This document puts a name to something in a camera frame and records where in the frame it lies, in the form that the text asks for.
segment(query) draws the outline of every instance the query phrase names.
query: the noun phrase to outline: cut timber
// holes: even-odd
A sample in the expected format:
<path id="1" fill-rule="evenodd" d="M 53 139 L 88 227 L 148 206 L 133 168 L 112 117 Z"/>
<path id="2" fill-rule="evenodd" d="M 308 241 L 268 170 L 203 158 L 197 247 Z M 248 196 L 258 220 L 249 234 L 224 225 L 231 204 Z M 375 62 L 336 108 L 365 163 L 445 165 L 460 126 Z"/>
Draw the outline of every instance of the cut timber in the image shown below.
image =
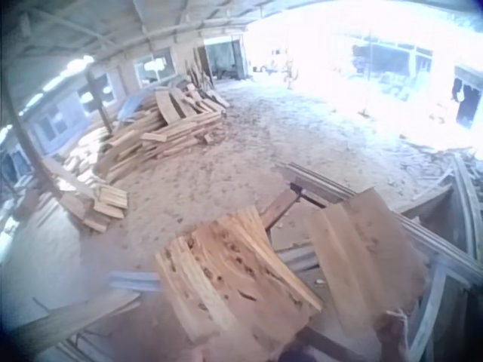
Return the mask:
<path id="1" fill-rule="evenodd" d="M 110 222 L 111 219 L 108 216 L 98 213 L 95 210 L 89 210 L 82 220 L 84 225 L 96 232 L 106 232 Z"/>
<path id="2" fill-rule="evenodd" d="M 221 106 L 225 108 L 229 108 L 229 103 L 226 102 L 217 92 L 214 90 L 208 90 L 206 94 L 212 97 L 216 102 L 218 102 Z"/>
<path id="3" fill-rule="evenodd" d="M 121 209 L 127 209 L 128 193 L 112 186 L 101 186 L 99 190 L 99 201 Z"/>
<path id="4" fill-rule="evenodd" d="M 204 100 L 202 100 L 201 103 L 203 103 L 205 106 L 207 106 L 213 112 L 224 112 L 225 111 L 223 106 L 220 106 L 218 103 L 215 103 L 214 101 L 209 100 L 208 98 L 205 98 Z"/>
<path id="5" fill-rule="evenodd" d="M 483 262 L 483 221 L 481 220 L 479 200 L 476 194 L 475 186 L 471 182 L 471 177 L 466 169 L 466 166 L 459 155 L 454 155 L 454 162 L 457 166 L 455 170 L 461 178 L 463 187 L 465 189 L 462 198 L 466 198 L 469 204 L 469 213 L 471 215 L 472 231 L 475 244 L 475 256 L 479 262 Z"/>
<path id="6" fill-rule="evenodd" d="M 173 88 L 170 90 L 171 96 L 173 97 L 173 103 L 176 108 L 178 108 L 178 112 L 180 112 L 181 117 L 191 117 L 192 115 L 196 115 L 195 110 L 186 102 L 184 99 L 186 98 L 183 92 L 179 88 Z"/>
<path id="7" fill-rule="evenodd" d="M 196 87 L 193 84 L 188 84 L 186 87 L 188 88 L 189 94 L 196 102 L 203 100 L 202 96 L 199 95 Z"/>
<path id="8" fill-rule="evenodd" d="M 175 121 L 179 121 L 180 115 L 178 115 L 178 112 L 176 112 L 176 109 L 171 102 L 169 92 L 167 90 L 157 90 L 155 95 L 159 111 L 166 123 L 172 124 Z"/>
<path id="9" fill-rule="evenodd" d="M 449 196 L 452 190 L 453 186 L 451 184 L 445 185 L 424 197 L 418 198 L 417 201 L 396 207 L 394 211 L 402 216 L 406 216 L 408 219 L 413 219 L 423 214 L 429 215 Z"/>
<path id="10" fill-rule="evenodd" d="M 283 191 L 260 215 L 265 229 L 270 229 L 297 202 L 300 195 L 293 190 Z"/>
<path id="11" fill-rule="evenodd" d="M 85 183 L 81 183 L 77 177 L 63 168 L 62 165 L 50 158 L 44 158 L 42 163 L 51 173 L 70 183 L 79 193 L 88 196 L 89 198 L 94 198 L 94 190 Z"/>
<path id="12" fill-rule="evenodd" d="M 166 136 L 165 134 L 144 133 L 141 136 L 141 140 L 143 140 L 143 141 L 166 142 L 168 140 L 168 136 Z"/>
<path id="13" fill-rule="evenodd" d="M 62 198 L 59 200 L 59 203 L 62 205 L 64 209 L 69 211 L 72 215 L 77 217 L 78 219 L 84 219 L 85 215 L 85 206 L 73 193 L 66 192 L 62 195 Z"/>
<path id="14" fill-rule="evenodd" d="M 282 165 L 282 173 L 293 184 L 313 192 L 330 203 L 341 202 L 355 195 L 353 190 L 298 164 Z M 471 256 L 408 218 L 397 213 L 395 217 L 416 248 L 428 257 L 445 264 L 452 272 L 471 284 L 483 285 L 483 267 Z"/>
<path id="15" fill-rule="evenodd" d="M 110 290 L 88 302 L 57 308 L 47 317 L 25 324 L 10 337 L 29 359 L 73 336 L 99 319 L 130 305 L 139 293 Z"/>
<path id="16" fill-rule="evenodd" d="M 174 239 L 156 260 L 190 339 L 219 335 L 237 357 L 246 349 L 265 352 L 248 360 L 265 360 L 321 310 L 320 299 L 269 246 L 254 207 Z"/>
<path id="17" fill-rule="evenodd" d="M 207 145 L 210 145 L 214 142 L 213 137 L 210 134 L 205 134 L 203 137 Z"/>
<path id="18" fill-rule="evenodd" d="M 311 240 L 347 336 L 414 305 L 426 266 L 382 198 L 369 189 L 313 214 Z"/>
<path id="19" fill-rule="evenodd" d="M 115 219 L 124 219 L 122 210 L 118 209 L 117 207 L 104 204 L 98 200 L 94 202 L 94 210 L 96 210 L 98 213 L 103 213 L 104 215 L 111 216 Z"/>

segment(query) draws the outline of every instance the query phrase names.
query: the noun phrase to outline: concrete floor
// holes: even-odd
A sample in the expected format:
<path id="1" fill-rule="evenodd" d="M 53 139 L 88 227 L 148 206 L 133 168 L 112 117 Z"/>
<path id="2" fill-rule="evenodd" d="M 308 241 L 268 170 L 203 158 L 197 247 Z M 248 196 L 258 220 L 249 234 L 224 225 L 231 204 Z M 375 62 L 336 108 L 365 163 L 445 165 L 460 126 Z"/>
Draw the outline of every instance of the concrete floor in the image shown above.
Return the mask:
<path id="1" fill-rule="evenodd" d="M 38 215 L 21 226 L 2 266 L 7 329 L 45 315 L 32 297 L 49 308 L 87 299 L 112 270 L 154 271 L 154 252 L 187 226 L 250 204 L 263 210 L 287 187 L 277 162 L 295 161 L 356 191 L 374 186 L 389 205 L 429 186 L 422 176 L 444 172 L 398 134 L 382 132 L 380 122 L 341 115 L 317 97 L 253 81 L 218 91 L 232 104 L 218 142 L 153 160 L 119 181 L 130 207 L 106 233 L 79 232 L 60 208 L 39 227 Z M 303 220 L 310 213 L 296 204 L 272 230 L 275 248 L 307 241 Z M 176 360 L 187 344 L 160 294 L 144 294 L 141 307 L 107 322 L 118 360 Z"/>

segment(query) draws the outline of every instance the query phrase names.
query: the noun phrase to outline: raw wood slab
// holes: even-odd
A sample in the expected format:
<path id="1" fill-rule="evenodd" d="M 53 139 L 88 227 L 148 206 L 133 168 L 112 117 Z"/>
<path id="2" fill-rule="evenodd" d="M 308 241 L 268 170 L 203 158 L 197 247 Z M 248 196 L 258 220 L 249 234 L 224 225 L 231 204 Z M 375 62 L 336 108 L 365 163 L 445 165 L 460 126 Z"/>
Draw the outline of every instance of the raw wood slab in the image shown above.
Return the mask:
<path id="1" fill-rule="evenodd" d="M 174 239 L 156 261 L 190 339 L 228 348 L 230 360 L 265 360 L 322 307 L 276 256 L 254 207 Z"/>
<path id="2" fill-rule="evenodd" d="M 422 295 L 426 267 L 373 189 L 317 210 L 310 229 L 347 335 L 372 328 L 386 311 L 411 307 Z"/>
<path id="3" fill-rule="evenodd" d="M 167 90 L 157 90 L 156 93 L 156 102 L 158 104 L 159 111 L 163 117 L 163 119 L 168 123 L 172 124 L 175 121 L 179 121 L 181 119 L 180 115 L 173 106 L 171 102 L 171 98 L 169 96 L 169 92 Z"/>

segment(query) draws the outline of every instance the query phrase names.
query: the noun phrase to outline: support column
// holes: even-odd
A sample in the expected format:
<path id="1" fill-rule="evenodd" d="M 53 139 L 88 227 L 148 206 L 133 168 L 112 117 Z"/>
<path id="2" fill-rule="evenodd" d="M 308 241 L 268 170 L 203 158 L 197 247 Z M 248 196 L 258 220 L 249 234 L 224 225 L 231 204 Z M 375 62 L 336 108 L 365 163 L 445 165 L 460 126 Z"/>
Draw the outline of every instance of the support column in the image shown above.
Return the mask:
<path id="1" fill-rule="evenodd" d="M 52 192 L 52 195 L 56 198 L 60 198 L 60 190 L 57 188 L 54 178 L 49 172 L 46 171 L 42 163 L 42 158 L 37 153 L 32 140 L 29 138 L 28 133 L 23 128 L 23 125 L 19 119 L 17 112 L 15 112 L 14 104 L 12 103 L 10 91 L 7 86 L 6 72 L 2 72 L 2 98 L 4 100 L 4 106 L 7 110 L 8 117 L 11 120 L 12 128 L 15 130 L 19 144 L 22 146 L 23 151 L 29 158 L 30 164 L 35 170 L 35 175 L 42 186 L 46 186 L 47 189 Z"/>
<path id="2" fill-rule="evenodd" d="M 109 121 L 109 116 L 107 115 L 106 110 L 104 109 L 104 106 L 103 106 L 103 101 L 101 100 L 100 95 L 97 92 L 96 84 L 94 81 L 94 75 L 92 74 L 92 71 L 88 70 L 85 73 L 85 78 L 88 81 L 88 86 L 91 91 L 92 97 L 94 98 L 94 103 L 96 104 L 96 108 L 99 111 L 100 117 L 102 118 L 104 125 L 106 126 L 109 134 L 112 134 L 112 128 L 111 128 L 111 123 Z"/>

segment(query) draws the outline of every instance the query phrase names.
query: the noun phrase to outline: pile of lumber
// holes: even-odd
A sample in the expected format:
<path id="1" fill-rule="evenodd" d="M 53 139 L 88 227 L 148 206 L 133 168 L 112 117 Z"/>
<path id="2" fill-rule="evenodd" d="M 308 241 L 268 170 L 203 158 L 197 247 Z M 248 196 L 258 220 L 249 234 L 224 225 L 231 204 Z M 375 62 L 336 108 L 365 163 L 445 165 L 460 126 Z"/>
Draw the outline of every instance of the pile of lumber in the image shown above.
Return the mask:
<path id="1" fill-rule="evenodd" d="M 255 207 L 186 232 L 155 257 L 188 337 L 216 354 L 207 360 L 265 361 L 322 309 L 271 248 Z"/>
<path id="2" fill-rule="evenodd" d="M 133 113 L 131 123 L 117 130 L 106 142 L 105 152 L 94 168 L 108 183 L 126 176 L 152 158 L 166 158 L 199 143 L 211 143 L 210 134 L 220 126 L 229 104 L 213 90 L 186 92 L 179 88 L 157 88 L 143 107 Z"/>
<path id="3" fill-rule="evenodd" d="M 105 232 L 112 219 L 123 219 L 128 208 L 128 193 L 108 186 L 97 178 L 95 183 L 88 185 L 79 177 L 66 170 L 56 161 L 45 158 L 44 166 L 59 178 L 59 184 L 66 185 L 59 200 L 63 208 L 83 225 Z"/>

